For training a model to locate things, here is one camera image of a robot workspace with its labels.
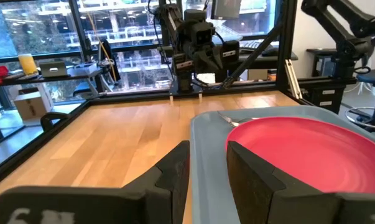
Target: wooden table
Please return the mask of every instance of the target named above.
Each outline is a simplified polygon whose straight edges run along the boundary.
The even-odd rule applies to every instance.
[[[122,187],[180,141],[190,120],[206,111],[297,105],[279,91],[92,106],[0,183]],[[184,223],[192,222],[189,187]]]

